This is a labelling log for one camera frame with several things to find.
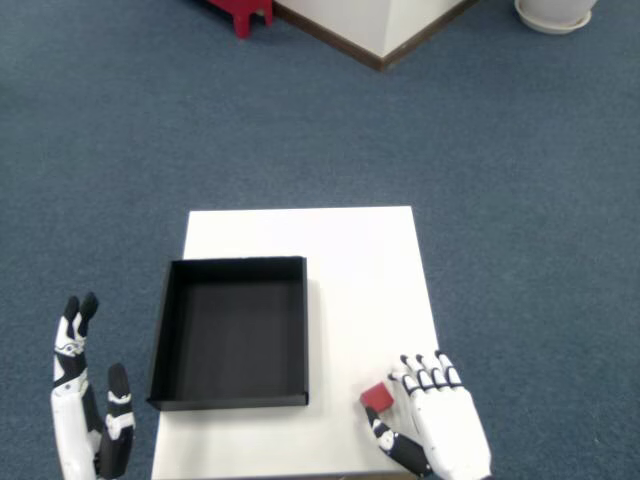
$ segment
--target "floor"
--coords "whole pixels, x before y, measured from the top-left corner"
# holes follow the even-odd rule
[[[408,204],[497,478],[637,477],[639,16],[607,0],[556,38],[485,0],[379,74],[282,21],[239,41],[197,0],[5,0],[3,471],[59,478],[54,328],[91,289],[99,404],[122,361],[126,478],[150,478],[151,342],[189,210]]]

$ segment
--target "black box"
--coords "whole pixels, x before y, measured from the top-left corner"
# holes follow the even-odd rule
[[[147,401],[159,410],[307,405],[306,259],[171,262]]]

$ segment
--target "plant pot base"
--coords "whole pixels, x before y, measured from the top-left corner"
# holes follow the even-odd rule
[[[520,20],[522,20],[522,23],[524,23],[526,26],[537,32],[546,33],[549,35],[566,35],[584,27],[591,20],[591,10],[589,10],[584,17],[582,17],[572,25],[553,25],[550,23],[541,22],[540,20],[532,18],[524,13],[520,6],[520,1],[521,0],[515,0],[514,2],[516,11],[518,12],[518,15],[520,15]]]

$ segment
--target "red block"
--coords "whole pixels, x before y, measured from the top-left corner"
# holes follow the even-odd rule
[[[264,12],[264,22],[273,22],[271,0],[207,0],[209,3],[233,15],[233,27],[238,38],[247,38],[250,33],[249,17],[258,10]]]
[[[384,386],[384,383],[380,382],[369,390],[364,391],[360,395],[360,402],[365,407],[371,407],[376,412],[381,413],[393,405],[393,397],[387,387]]]

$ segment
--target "white flower pot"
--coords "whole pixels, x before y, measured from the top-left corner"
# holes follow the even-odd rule
[[[522,21],[544,33],[570,33],[591,19],[597,0],[515,0]]]

